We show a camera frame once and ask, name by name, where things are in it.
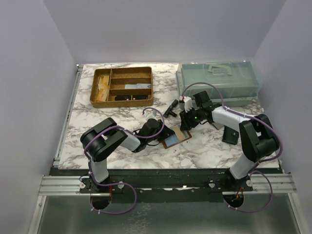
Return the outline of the blue credit card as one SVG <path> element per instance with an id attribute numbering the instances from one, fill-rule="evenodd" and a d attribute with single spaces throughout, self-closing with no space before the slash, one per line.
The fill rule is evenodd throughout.
<path id="1" fill-rule="evenodd" d="M 173 135 L 173 136 L 170 136 L 169 138 L 167 138 L 164 142 L 165 142 L 167 147 L 171 147 L 171 146 L 177 144 L 178 141 L 179 140 L 178 140 L 177 136 Z"/>

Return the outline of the brown leather card holder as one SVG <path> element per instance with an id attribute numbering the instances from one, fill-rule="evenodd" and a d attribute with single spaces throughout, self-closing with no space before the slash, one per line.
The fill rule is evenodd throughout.
<path id="1" fill-rule="evenodd" d="M 189 131 L 182 131 L 180 127 L 181 124 L 176 124 L 170 127 L 170 130 L 173 130 L 174 134 L 169 136 L 162 142 L 165 149 L 171 148 L 192 138 L 192 135 Z"/>

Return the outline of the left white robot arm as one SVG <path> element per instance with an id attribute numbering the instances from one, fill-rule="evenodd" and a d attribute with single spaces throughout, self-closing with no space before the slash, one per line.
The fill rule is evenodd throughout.
<path id="1" fill-rule="evenodd" d="M 80 137 L 85 155 L 88 158 L 90 186 L 98 193 L 108 187 L 109 173 L 107 158 L 118 147 L 123 147 L 132 153 L 143 151 L 152 141 L 163 142 L 175 134 L 162 120 L 149 119 L 134 132 L 128 132 L 117 125 L 112 118 L 107 118 L 87 130 Z"/>

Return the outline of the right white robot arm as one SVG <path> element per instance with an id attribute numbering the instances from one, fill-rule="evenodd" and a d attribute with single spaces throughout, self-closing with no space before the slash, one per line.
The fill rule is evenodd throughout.
<path id="1" fill-rule="evenodd" d="M 224 125 L 239 133 L 242 154 L 226 170 L 220 182 L 222 188 L 237 190 L 241 187 L 242 180 L 263 158 L 280 149 L 279 138 L 273 131 L 269 118 L 264 114 L 248 116 L 222 104 L 213 104 L 205 91 L 195 94 L 197 109 L 193 107 L 190 97 L 180 96 L 179 101 L 184 103 L 184 110 L 180 112 L 181 131 L 189 131 L 205 120 L 210 124 Z"/>

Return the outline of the grey card wallet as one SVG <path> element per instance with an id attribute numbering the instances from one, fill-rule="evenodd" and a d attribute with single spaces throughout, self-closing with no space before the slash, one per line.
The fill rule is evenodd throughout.
<path id="1" fill-rule="evenodd" d="M 212 125 L 213 125 L 216 129 L 218 129 L 218 130 L 220 130 L 221 128 L 223 128 L 223 127 L 224 127 L 224 125 L 223 125 L 223 124 L 216 123 L 216 122 L 212 123 Z"/>

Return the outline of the white card in tray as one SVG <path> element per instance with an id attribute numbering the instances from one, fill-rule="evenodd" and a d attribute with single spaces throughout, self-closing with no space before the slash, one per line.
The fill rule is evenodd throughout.
<path id="1" fill-rule="evenodd" d="M 125 89 L 151 89 L 152 85 L 148 83 L 126 84 Z"/>

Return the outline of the black T-shaped pipe fitting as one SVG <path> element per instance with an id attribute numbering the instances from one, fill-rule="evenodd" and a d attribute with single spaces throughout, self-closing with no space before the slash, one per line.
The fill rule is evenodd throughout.
<path id="1" fill-rule="evenodd" d="M 168 107 L 168 109 L 165 111 L 163 116 L 167 118 L 168 116 L 177 117 L 177 114 L 173 112 L 173 109 L 178 105 L 178 100 L 175 99 L 172 104 Z"/>

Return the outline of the black snap wallet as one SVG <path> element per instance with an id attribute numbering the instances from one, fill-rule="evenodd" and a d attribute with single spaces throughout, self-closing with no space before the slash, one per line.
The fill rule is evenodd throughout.
<path id="1" fill-rule="evenodd" d="M 222 137 L 222 141 L 231 144 L 231 145 L 237 145 L 239 139 L 239 132 L 229 128 L 227 126 L 224 127 L 224 133 Z"/>

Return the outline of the black item in tray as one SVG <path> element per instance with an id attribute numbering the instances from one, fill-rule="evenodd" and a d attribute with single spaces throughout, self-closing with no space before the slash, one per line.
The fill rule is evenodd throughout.
<path id="1" fill-rule="evenodd" d="M 114 101 L 147 100 L 148 95 L 117 95 Z"/>

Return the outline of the brown cork organizer tray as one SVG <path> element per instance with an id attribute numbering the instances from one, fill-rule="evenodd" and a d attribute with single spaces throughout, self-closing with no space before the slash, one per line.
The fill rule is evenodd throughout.
<path id="1" fill-rule="evenodd" d="M 105 102 L 96 101 L 99 93 L 98 82 L 102 75 L 109 75 L 109 95 Z M 125 89 L 126 84 L 148 83 L 151 89 Z M 90 94 L 90 103 L 95 108 L 141 107 L 154 103 L 152 68 L 123 67 L 102 68 L 94 71 L 94 78 Z M 147 100 L 114 101 L 117 95 L 148 95 Z"/>

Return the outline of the clear lidded plastic box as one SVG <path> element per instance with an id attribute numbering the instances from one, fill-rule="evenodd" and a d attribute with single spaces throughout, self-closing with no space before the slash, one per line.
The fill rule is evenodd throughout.
<path id="1" fill-rule="evenodd" d="M 213 103 L 221 102 L 218 92 L 206 83 L 212 84 L 222 93 L 228 107 L 245 106 L 257 98 L 263 81 L 254 69 L 252 59 L 194 60 L 181 62 L 176 71 L 178 96 L 194 100 L 194 94 L 206 91 Z"/>

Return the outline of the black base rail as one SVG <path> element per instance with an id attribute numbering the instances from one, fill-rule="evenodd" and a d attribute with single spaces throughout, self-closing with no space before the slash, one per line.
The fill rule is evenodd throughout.
<path id="1" fill-rule="evenodd" d="M 173 202 L 222 202 L 226 194 L 243 194 L 253 191 L 249 177 L 234 185 L 224 183 L 224 169 L 175 169 L 175 170 L 109 170 L 109 177 L 98 186 L 86 171 L 53 170 L 43 179 L 41 193 L 56 196 L 81 195 L 95 203 L 173 203 Z"/>

